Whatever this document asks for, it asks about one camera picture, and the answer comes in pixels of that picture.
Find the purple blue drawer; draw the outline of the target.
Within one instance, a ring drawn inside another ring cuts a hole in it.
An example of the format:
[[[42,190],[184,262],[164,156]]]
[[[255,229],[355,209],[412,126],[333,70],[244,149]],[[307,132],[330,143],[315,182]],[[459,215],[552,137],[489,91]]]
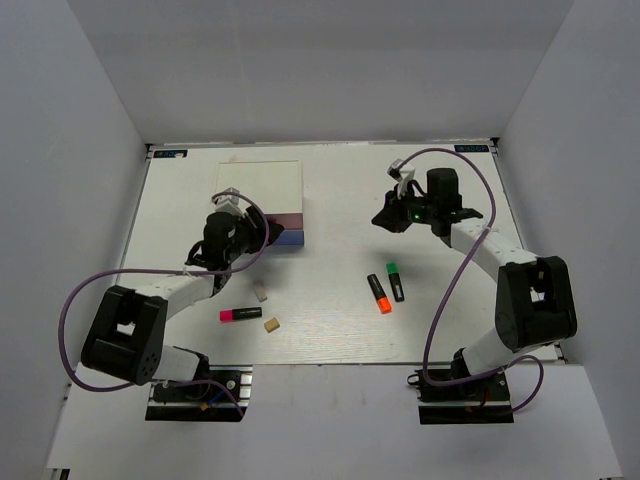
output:
[[[303,247],[305,234],[303,230],[284,230],[272,243],[273,246]]]

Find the pink drawer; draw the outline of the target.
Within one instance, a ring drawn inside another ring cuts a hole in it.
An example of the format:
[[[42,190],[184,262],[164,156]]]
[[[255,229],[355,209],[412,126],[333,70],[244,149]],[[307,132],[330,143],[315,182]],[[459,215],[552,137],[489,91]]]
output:
[[[281,225],[285,230],[304,229],[304,216],[302,213],[269,214],[267,219]]]

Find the green cap black highlighter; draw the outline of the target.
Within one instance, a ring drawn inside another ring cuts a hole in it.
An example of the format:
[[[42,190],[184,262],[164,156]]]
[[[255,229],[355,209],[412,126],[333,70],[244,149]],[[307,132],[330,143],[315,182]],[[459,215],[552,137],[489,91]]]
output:
[[[396,302],[404,302],[405,294],[397,264],[394,262],[387,263],[386,270],[394,300]]]

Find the orange cap black highlighter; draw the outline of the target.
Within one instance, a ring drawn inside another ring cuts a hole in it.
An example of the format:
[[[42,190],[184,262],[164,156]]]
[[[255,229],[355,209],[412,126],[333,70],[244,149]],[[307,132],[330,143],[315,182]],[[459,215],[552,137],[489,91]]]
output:
[[[379,281],[376,274],[369,274],[367,276],[367,282],[374,296],[379,311],[382,314],[388,314],[392,311],[391,303]]]

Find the pink cap black highlighter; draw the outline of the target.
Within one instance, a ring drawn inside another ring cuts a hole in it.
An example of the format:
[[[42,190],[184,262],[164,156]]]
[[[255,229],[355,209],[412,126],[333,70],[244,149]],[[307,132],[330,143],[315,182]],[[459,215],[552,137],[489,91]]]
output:
[[[261,318],[262,315],[263,311],[261,307],[221,310],[219,312],[219,321],[221,323],[233,323],[237,321],[258,319]]]

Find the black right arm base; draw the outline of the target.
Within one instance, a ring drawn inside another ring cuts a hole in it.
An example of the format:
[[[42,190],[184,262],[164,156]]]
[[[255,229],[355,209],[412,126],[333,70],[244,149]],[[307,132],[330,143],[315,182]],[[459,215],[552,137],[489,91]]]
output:
[[[452,387],[428,384],[418,369],[407,377],[417,390],[421,425],[489,425],[514,422],[510,391],[503,373]]]

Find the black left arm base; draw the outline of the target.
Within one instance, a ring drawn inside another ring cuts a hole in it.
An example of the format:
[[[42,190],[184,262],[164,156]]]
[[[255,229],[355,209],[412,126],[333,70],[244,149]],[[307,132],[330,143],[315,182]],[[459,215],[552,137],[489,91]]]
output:
[[[151,386],[146,421],[237,423],[250,403],[253,367],[211,367],[205,375],[214,384]]]

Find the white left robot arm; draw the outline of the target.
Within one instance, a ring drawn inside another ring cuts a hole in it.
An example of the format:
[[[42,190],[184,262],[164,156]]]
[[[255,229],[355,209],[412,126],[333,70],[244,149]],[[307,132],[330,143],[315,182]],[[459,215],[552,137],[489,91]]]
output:
[[[190,249],[186,264],[198,270],[169,275],[137,289],[115,285],[105,292],[81,351],[83,366],[135,385],[176,382],[188,398],[199,399],[211,387],[205,357],[164,343],[169,319],[219,293],[232,264],[274,243],[284,227],[264,220],[254,208],[241,216],[213,213],[203,238]]]

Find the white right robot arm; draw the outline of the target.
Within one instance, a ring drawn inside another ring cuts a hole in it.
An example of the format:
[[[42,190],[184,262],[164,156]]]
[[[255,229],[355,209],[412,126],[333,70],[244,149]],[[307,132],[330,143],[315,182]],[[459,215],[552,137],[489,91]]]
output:
[[[425,224],[449,248],[475,263],[496,284],[493,327],[475,343],[460,349],[451,362],[448,380],[461,397],[484,391],[488,377],[519,358],[573,337],[578,328],[568,266],[558,256],[542,257],[522,249],[493,229],[491,221],[462,204],[459,180],[451,168],[427,173],[420,188],[413,167],[392,166],[396,186],[385,195],[375,226],[402,233],[412,224]]]

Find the white drawer cabinet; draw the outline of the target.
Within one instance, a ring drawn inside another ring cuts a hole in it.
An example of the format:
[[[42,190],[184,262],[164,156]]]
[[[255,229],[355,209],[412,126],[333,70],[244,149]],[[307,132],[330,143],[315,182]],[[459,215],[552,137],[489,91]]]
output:
[[[233,187],[269,214],[303,214],[300,161],[221,163],[214,175],[213,192]]]

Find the grey white eraser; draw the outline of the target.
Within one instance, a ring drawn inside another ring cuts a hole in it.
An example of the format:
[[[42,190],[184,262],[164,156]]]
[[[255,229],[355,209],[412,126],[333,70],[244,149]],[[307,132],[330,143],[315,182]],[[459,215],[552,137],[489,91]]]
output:
[[[261,281],[255,281],[252,284],[252,288],[253,288],[255,296],[256,296],[256,298],[257,298],[257,300],[259,302],[264,302],[264,301],[267,300],[266,290],[265,290],[264,285],[262,284]]]

